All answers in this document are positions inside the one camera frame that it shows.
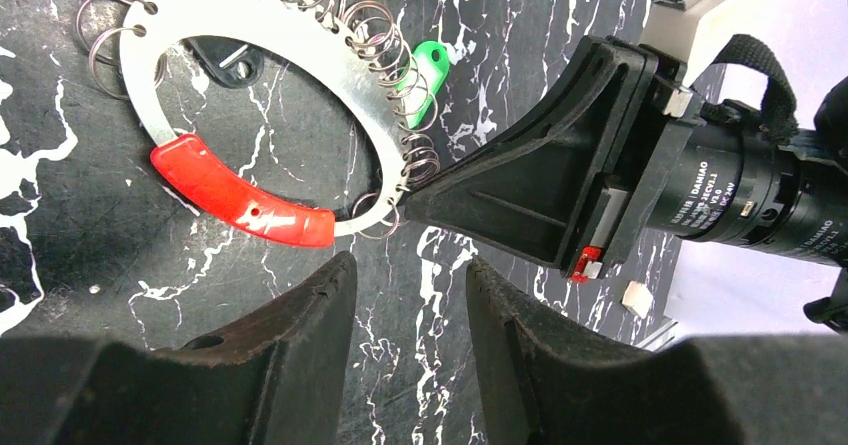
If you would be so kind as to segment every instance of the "table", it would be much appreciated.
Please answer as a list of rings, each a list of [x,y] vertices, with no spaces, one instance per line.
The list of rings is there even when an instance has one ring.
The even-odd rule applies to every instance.
[[[72,38],[81,1],[0,0],[4,336],[110,334],[139,347],[178,347],[350,250],[359,296],[339,441],[473,444],[485,442],[463,292],[464,266],[475,255],[607,336],[635,343],[659,325],[679,250],[664,233],[644,233],[620,277],[577,285],[417,223],[384,241],[347,237],[305,250],[198,211],[152,169],[152,142],[131,107],[95,88]],[[431,133],[444,163],[527,112],[582,35],[638,39],[648,8],[647,0],[379,1],[410,43],[439,40],[449,51],[453,68]],[[113,26],[121,13],[119,5],[96,5],[88,33]],[[271,17],[257,21],[275,26]],[[184,48],[168,57],[159,97],[171,123],[196,130],[245,178],[336,210],[373,186],[367,139],[296,67],[269,61],[255,86],[225,90]],[[618,303],[632,279],[656,296],[644,320]]]

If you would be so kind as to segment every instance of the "green tag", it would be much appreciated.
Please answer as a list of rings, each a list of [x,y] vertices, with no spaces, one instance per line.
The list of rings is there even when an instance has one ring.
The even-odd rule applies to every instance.
[[[409,92],[408,87],[415,84],[416,80],[420,80],[418,74],[427,81],[427,89],[424,89],[423,84],[416,84],[415,88],[409,92],[409,95],[403,99],[404,108],[409,112],[418,110],[417,113],[406,117],[407,127],[411,130],[418,128],[427,110],[433,104],[433,96],[435,96],[442,84],[445,83],[445,78],[450,70],[450,60],[448,60],[448,51],[439,42],[424,42],[415,49],[412,53],[415,57],[415,62],[411,62],[412,66],[418,65],[418,73],[410,70],[406,78],[397,85],[398,92]]]

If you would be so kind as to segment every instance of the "black cylindrical motor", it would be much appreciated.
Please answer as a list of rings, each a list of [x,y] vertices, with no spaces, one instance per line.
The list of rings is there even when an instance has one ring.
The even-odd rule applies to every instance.
[[[778,148],[739,128],[700,127],[648,226],[687,240],[848,266],[848,176],[818,142],[815,132],[803,131]]]

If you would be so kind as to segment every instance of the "red clip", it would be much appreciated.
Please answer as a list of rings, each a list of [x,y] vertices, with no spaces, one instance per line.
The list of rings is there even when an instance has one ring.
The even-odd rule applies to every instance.
[[[240,230],[298,247],[333,244],[332,210],[301,207],[254,187],[218,160],[197,135],[188,133],[156,148],[150,160],[186,198]]]
[[[580,258],[577,259],[577,265],[574,266],[574,273],[571,274],[571,281],[577,283],[586,283],[589,281],[589,277],[583,274],[586,271],[586,266],[589,265],[590,261],[595,261],[601,258],[601,253],[603,253],[603,249],[598,247],[585,247],[583,249],[583,253],[580,254]]]

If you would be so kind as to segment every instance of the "metal key holder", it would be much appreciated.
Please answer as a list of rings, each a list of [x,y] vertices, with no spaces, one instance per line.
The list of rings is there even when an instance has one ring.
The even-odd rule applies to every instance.
[[[338,17],[334,0],[327,1],[326,6],[322,2],[136,0],[123,26],[102,33],[89,54],[93,62],[103,42],[120,35],[120,65],[127,95],[156,144],[151,154],[154,167],[174,188],[236,228],[300,247],[329,246],[334,237],[362,233],[377,223],[390,226],[387,236],[397,228],[397,203],[409,190],[407,186],[439,168],[432,141],[420,133],[426,127],[413,132],[406,125],[405,117],[419,110],[407,110],[404,99],[416,86],[426,88],[426,83],[416,80],[413,86],[396,89],[407,79],[408,70],[415,68],[415,59],[391,14],[381,4],[366,1],[352,5]],[[384,16],[357,17],[368,10]],[[245,17],[274,17],[278,26],[257,27]],[[365,33],[381,20],[389,24],[388,31]],[[382,186],[379,192],[366,194],[376,196],[374,205],[361,216],[336,222],[330,210],[286,202],[243,180],[197,135],[178,136],[156,95],[157,62],[173,44],[195,36],[226,37],[262,47],[291,61],[330,89],[360,122],[377,152]],[[435,120],[433,108],[433,119],[427,126]],[[392,212],[394,222],[384,221]]]

